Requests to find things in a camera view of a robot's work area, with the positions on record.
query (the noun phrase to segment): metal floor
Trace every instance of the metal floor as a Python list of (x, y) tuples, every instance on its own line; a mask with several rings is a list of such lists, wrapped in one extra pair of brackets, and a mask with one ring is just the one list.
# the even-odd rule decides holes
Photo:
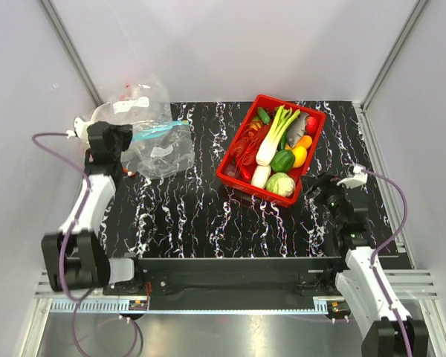
[[(421, 317), (417, 302), (403, 304), (413, 317)], [(362, 338), (355, 321), (332, 324), (319, 315), (149, 314), (138, 325), (143, 343), (138, 340), (130, 356), (361, 356)], [(132, 327), (110, 314), (79, 314), (76, 331), (78, 338), (85, 337), (82, 348), (93, 357), (123, 356), (134, 338)], [(38, 356), (81, 356), (71, 337), (71, 314), (50, 313)]]

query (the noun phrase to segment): plastic bag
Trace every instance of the plastic bag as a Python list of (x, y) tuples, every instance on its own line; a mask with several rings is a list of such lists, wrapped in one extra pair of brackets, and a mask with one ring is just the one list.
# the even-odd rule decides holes
[(169, 94), (161, 81), (151, 75), (137, 84), (128, 84), (125, 91), (110, 97), (106, 106), (95, 112), (91, 121), (132, 124), (134, 131), (151, 129), (155, 123), (172, 121)]
[(171, 176), (193, 166), (195, 152), (187, 122), (173, 122), (167, 89), (151, 75), (98, 107), (91, 121), (131, 124), (133, 139), (122, 165), (149, 179)]
[(149, 129), (134, 131), (135, 155), (124, 167), (148, 179), (159, 179), (193, 167), (195, 150), (187, 121), (155, 123)]

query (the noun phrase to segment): metal frame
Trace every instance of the metal frame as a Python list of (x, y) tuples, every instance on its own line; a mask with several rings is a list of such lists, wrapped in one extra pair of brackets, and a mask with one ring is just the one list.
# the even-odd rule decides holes
[[(311, 270), (311, 273), (322, 273), (322, 270)], [(390, 285), (393, 287), (393, 291), (397, 294), (398, 298), (404, 300), (436, 300), (438, 295), (434, 289), (433, 281), (431, 279), (430, 272), (428, 270), (416, 270), (416, 269), (384, 269), (384, 273), (387, 276)], [(86, 290), (76, 291), (76, 295), (83, 295)], [(331, 300), (328, 297), (316, 297), (316, 300)], [(54, 292), (48, 282), (48, 276), (46, 270), (42, 272), (42, 276), (38, 285), (38, 289), (35, 292), (35, 299), (45, 300), (51, 299), (54, 302), (64, 303), (68, 302), (63, 292)], [(146, 295), (134, 295), (134, 296), (120, 296), (116, 295), (104, 295), (102, 289), (96, 289), (89, 295), (89, 300), (102, 302), (106, 305), (113, 304), (115, 300), (119, 300), (119, 303), (125, 303), (128, 300), (146, 300)], [(65, 310), (72, 312), (70, 306), (57, 306), (55, 303), (51, 304), (52, 310)], [(104, 311), (114, 311), (113, 306), (108, 306)]]
[(84, 63), (81, 60), (80, 55), (77, 53), (77, 50), (74, 47), (73, 42), (71, 41), (71, 37), (69, 36), (66, 27), (64, 26), (61, 18), (59, 17), (58, 12), (56, 11), (56, 8), (53, 5), (53, 2), (51, 0), (38, 0), (38, 2), (41, 5), (43, 11), (45, 12), (46, 17), (51, 24), (51, 27), (53, 28), (56, 36), (58, 37), (58, 40), (61, 42), (63, 49), (68, 55), (71, 64), (76, 70), (78, 77), (83, 82), (83, 85), (85, 87), (85, 90), (88, 92), (89, 97), (91, 97), (96, 106), (100, 106), (101, 104), (104, 103), (103, 99), (100, 96), (96, 86), (94, 85), (94, 82), (91, 79), (88, 70), (84, 66)]
[(35, 357), (38, 355), (39, 345), (45, 332), (52, 301), (53, 299), (50, 298), (35, 299), (33, 301), (35, 305), (34, 311), (18, 356)]
[(446, 356), (446, 320), (439, 300), (420, 300), (419, 305), (430, 333), (433, 352), (436, 356)]
[[(380, 148), (378, 146), (377, 139), (373, 132), (372, 124), (367, 117), (367, 114), (362, 111), (361, 105), (359, 103), (353, 103), (355, 113), (357, 114), (358, 123), (365, 139), (366, 149), (369, 153), (370, 161), (372, 162), (373, 170), (384, 176), (389, 176), (387, 173), (387, 168), (381, 158)], [(378, 189), (380, 190), (381, 197), (385, 204), (385, 210), (387, 211), (388, 220), (392, 231), (399, 227), (401, 223), (401, 212), (398, 204), (396, 203), (396, 195), (393, 187), (384, 180), (377, 178)], [(410, 247), (410, 241), (406, 237), (406, 232), (401, 231), (401, 233), (395, 238), (398, 244), (404, 245), (408, 257), (410, 258), (410, 263), (412, 268), (416, 268), (416, 262), (413, 257), (413, 253)]]
[(418, 0), (413, 9), (411, 10), (408, 19), (404, 23), (403, 28), (401, 29), (400, 34), (398, 35), (397, 39), (395, 40), (395, 43), (393, 44), (390, 52), (388, 53), (388, 56), (385, 59), (384, 64), (381, 66), (380, 71), (378, 72), (377, 77), (375, 78), (375, 81), (373, 82), (368, 93), (366, 94), (365, 99), (363, 99), (361, 103), (361, 107), (363, 108), (364, 111), (366, 111), (369, 108), (370, 104), (372, 103), (374, 96), (377, 94), (379, 88), (381, 87), (381, 84), (385, 80), (385, 77), (392, 68), (393, 63), (396, 61), (396, 58), (400, 54), (401, 49), (405, 45), (410, 34), (413, 32), (413, 28), (418, 23), (418, 20), (420, 19), (421, 15), (424, 12), (424, 9), (426, 9), (426, 6), (428, 5), (429, 2), (430, 0)]

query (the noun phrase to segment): purple cable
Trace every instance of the purple cable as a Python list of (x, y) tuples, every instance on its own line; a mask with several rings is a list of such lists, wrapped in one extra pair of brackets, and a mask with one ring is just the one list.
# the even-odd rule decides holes
[(87, 188), (86, 188), (86, 191), (84, 192), (84, 197), (83, 197), (83, 199), (80, 202), (80, 206), (77, 208), (77, 211), (76, 211), (76, 214), (74, 215), (73, 221), (71, 222), (71, 224), (68, 227), (68, 230), (65, 233), (65, 237), (62, 240), (61, 249), (59, 250), (59, 264), (58, 264), (59, 282), (61, 284), (62, 290), (64, 291), (64, 293), (66, 294), (68, 299), (77, 303), (78, 301), (80, 301), (80, 299), (78, 297), (74, 297), (71, 294), (71, 291), (69, 290), (68, 285), (66, 284), (66, 280), (65, 280), (65, 255), (66, 255), (66, 247), (68, 246), (68, 241), (69, 241), (69, 238), (71, 237), (71, 232), (73, 231), (73, 228), (74, 228), (74, 226), (77, 223), (77, 220), (81, 216), (81, 213), (82, 213), (82, 211), (84, 209), (86, 201), (88, 200), (89, 192), (91, 191), (91, 181), (89, 181), (89, 177), (88, 177), (88, 175), (86, 175), (84, 170), (81, 167), (77, 166), (73, 161), (71, 161), (70, 159), (66, 158), (65, 156), (59, 154), (58, 152), (50, 149), (49, 147), (46, 147), (45, 145), (41, 144), (40, 142), (38, 142), (37, 138), (39, 138), (41, 136), (68, 136), (68, 134), (65, 134), (65, 133), (62, 133), (62, 132), (40, 132), (38, 134), (33, 135), (31, 137), (31, 140), (40, 149), (43, 149), (47, 153), (51, 154), (52, 156), (58, 158), (61, 161), (64, 161), (67, 165), (69, 165), (72, 168), (74, 168), (78, 173), (80, 173), (80, 175), (86, 181)]
[[(108, 318), (107, 320), (101, 321), (99, 322), (92, 331), (86, 333), (85, 335), (79, 337), (77, 339), (78, 342), (83, 342), (84, 340), (86, 340), (89, 336), (91, 336), (93, 333), (95, 333), (98, 329), (100, 329), (101, 327), (107, 325), (110, 322), (116, 321), (118, 319), (118, 317), (114, 316), (113, 318)], [(61, 343), (64, 344), (65, 346), (69, 346), (74, 344), (74, 341), (63, 341), (61, 340)]]
[[(74, 297), (71, 294), (71, 291), (68, 288), (68, 285), (66, 284), (66, 280), (65, 280), (65, 254), (66, 254), (66, 247), (68, 245), (68, 241), (69, 238), (71, 236), (71, 232), (73, 231), (74, 226), (77, 223), (77, 220), (79, 219), (79, 217), (81, 216), (81, 213), (84, 209), (84, 206), (86, 204), (86, 201), (88, 200), (89, 197), (89, 193), (91, 192), (91, 181), (89, 181), (89, 177), (88, 175), (86, 175), (85, 171), (79, 167), (78, 165), (76, 165), (73, 161), (71, 161), (70, 159), (66, 158), (64, 155), (59, 154), (58, 152), (50, 149), (49, 147), (46, 147), (45, 145), (41, 144), (37, 138), (42, 137), (42, 136), (68, 136), (68, 134), (62, 133), (62, 132), (40, 132), (37, 133), (35, 135), (33, 135), (31, 137), (31, 140), (35, 143), (35, 145), (37, 145), (40, 149), (43, 149), (44, 151), (48, 152), (49, 154), (51, 154), (52, 156), (58, 158), (59, 160), (65, 162), (67, 165), (71, 166), (72, 168), (74, 168), (78, 173), (80, 173), (80, 175), (83, 177), (83, 179), (86, 182), (86, 191), (84, 192), (84, 196), (83, 199), (80, 202), (79, 207), (77, 208), (76, 214), (74, 215), (74, 219), (71, 222), (71, 224), (68, 227), (68, 230), (65, 233), (65, 236), (63, 238), (62, 244), (61, 244), (61, 249), (59, 250), (59, 282), (61, 283), (61, 287), (62, 290), (64, 291), (64, 293), (66, 294), (66, 296), (76, 302), (76, 307), (74, 308), (73, 311), (73, 323), (71, 326), (71, 331), (72, 331), (72, 335), (73, 335), (73, 342), (74, 345), (76, 346), (76, 348), (80, 351), (80, 353), (85, 356), (85, 357), (91, 357), (90, 355), (88, 355), (80, 346), (80, 342), (77, 339), (76, 336), (76, 330), (74, 327), (74, 323), (76, 320), (76, 315), (77, 315), (77, 310), (79, 309), (79, 307), (81, 306), (81, 303), (84, 301), (84, 299), (86, 299), (89, 294), (91, 294), (91, 292), (93, 291), (93, 289), (88, 290), (82, 297)], [(135, 330), (135, 336), (134, 336), (134, 342), (132, 343), (132, 346), (130, 348), (130, 350), (123, 356), (123, 357), (127, 357), (129, 356), (132, 351), (135, 348), (135, 345), (137, 343), (137, 336), (138, 336), (138, 330), (139, 330), (139, 326), (133, 321), (130, 320), (132, 322), (132, 325), (134, 327)]]
[[(390, 306), (392, 306), (393, 300), (390, 297), (390, 294), (388, 293), (387, 288), (385, 287), (383, 281), (381, 280), (380, 274), (378, 273), (377, 268), (375, 267), (374, 264), (375, 264), (375, 258), (377, 257), (377, 254), (395, 239), (395, 237), (401, 232), (401, 229), (403, 229), (404, 224), (407, 222), (407, 218), (408, 218), (407, 198), (405, 197), (401, 188), (394, 181), (390, 180), (389, 178), (387, 178), (383, 175), (380, 175), (379, 173), (373, 173), (372, 171), (368, 171), (365, 169), (363, 169), (362, 172), (366, 173), (368, 175), (371, 175), (371, 176), (378, 177), (379, 179), (382, 179), (382, 180), (390, 183), (394, 188), (396, 188), (398, 193), (400, 193), (401, 200), (403, 201), (403, 219), (401, 220), (399, 227), (396, 228), (396, 231), (390, 236), (390, 238), (388, 238), (385, 242), (381, 243), (373, 251), (373, 254), (370, 257), (370, 265), (372, 266), (372, 270), (373, 270), (373, 274), (375, 275), (375, 279), (378, 281), (378, 285), (380, 286), (381, 291), (384, 293), (385, 298), (387, 299), (388, 303), (390, 304)], [(400, 316), (398, 310), (396, 308), (394, 308), (394, 309), (392, 309), (392, 311), (396, 317), (396, 320), (398, 321), (398, 325), (400, 326), (400, 331), (401, 331), (401, 335), (403, 336), (404, 346), (407, 349), (407, 357), (413, 357), (413, 354), (411, 352), (410, 340), (409, 340), (408, 334), (407, 334), (407, 329), (406, 329), (405, 325), (403, 324), (403, 321), (401, 319), (401, 316)]]
[[(80, 308), (81, 303), (89, 296), (89, 294), (92, 293), (93, 290), (94, 290), (94, 288), (89, 289), (83, 295), (83, 297), (79, 299), (78, 303), (74, 307), (73, 319), (72, 319), (73, 321), (71, 322), (71, 336), (73, 337), (74, 345), (76, 346), (77, 350), (80, 351), (81, 355), (84, 356), (84, 357), (91, 357), (91, 356), (89, 354), (87, 354), (85, 352), (85, 350), (83, 350), (83, 348), (80, 345), (80, 341), (77, 338), (77, 335), (76, 335), (76, 316), (77, 316), (77, 310)], [(130, 321), (130, 323), (134, 327), (134, 341), (132, 342), (132, 345), (131, 345), (131, 348), (129, 349), (129, 351), (127, 351), (126, 354), (123, 357), (129, 357), (130, 354), (132, 353), (132, 351), (134, 350), (135, 345), (137, 344), (137, 337), (138, 337), (138, 331), (139, 331), (139, 326), (135, 323), (134, 320), (129, 319), (128, 321)]]

